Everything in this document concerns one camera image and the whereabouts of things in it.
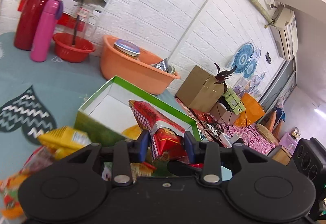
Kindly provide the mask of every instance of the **wall-mounted air conditioner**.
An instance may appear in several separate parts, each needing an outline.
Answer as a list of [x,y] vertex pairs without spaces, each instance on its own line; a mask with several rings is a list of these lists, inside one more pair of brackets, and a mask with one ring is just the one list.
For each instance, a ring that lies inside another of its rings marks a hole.
[[298,34],[294,12],[283,6],[278,7],[279,14],[271,26],[279,55],[292,60],[298,50]]

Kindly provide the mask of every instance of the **orange bag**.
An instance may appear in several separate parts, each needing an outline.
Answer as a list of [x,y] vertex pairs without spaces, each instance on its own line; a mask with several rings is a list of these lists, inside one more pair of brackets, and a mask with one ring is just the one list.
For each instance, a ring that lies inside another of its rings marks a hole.
[[261,105],[250,94],[245,93],[242,96],[241,101],[243,102],[246,111],[240,113],[239,118],[234,122],[235,126],[251,125],[265,114]]

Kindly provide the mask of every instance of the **jar lid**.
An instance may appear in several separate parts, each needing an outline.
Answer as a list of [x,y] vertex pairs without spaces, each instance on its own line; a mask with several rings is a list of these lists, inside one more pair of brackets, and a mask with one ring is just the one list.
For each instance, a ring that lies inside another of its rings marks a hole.
[[138,46],[123,39],[118,39],[115,42],[115,47],[133,57],[139,57],[139,55],[141,54],[140,48]]

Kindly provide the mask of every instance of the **green box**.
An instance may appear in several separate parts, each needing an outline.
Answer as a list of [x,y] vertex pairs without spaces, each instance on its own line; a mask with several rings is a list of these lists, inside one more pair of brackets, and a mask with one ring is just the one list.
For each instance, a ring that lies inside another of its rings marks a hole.
[[225,94],[223,94],[222,96],[225,98],[226,102],[229,104],[231,109],[234,109],[233,112],[235,114],[240,114],[241,112],[246,110],[244,104],[240,104],[240,98],[231,88],[228,88]]
[[78,109],[74,128],[87,132],[92,142],[114,146],[126,138],[121,134],[123,130],[137,124],[129,100],[148,102],[200,141],[194,119],[118,76],[107,81]]

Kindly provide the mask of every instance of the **red plastic bowl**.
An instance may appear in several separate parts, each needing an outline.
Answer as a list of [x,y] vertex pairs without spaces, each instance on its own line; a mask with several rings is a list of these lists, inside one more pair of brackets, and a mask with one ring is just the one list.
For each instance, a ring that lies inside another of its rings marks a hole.
[[56,33],[53,35],[55,41],[55,53],[63,60],[69,62],[82,62],[84,61],[89,53],[95,51],[92,42],[76,37],[76,47],[71,47],[68,43],[72,42],[72,35],[67,33]]

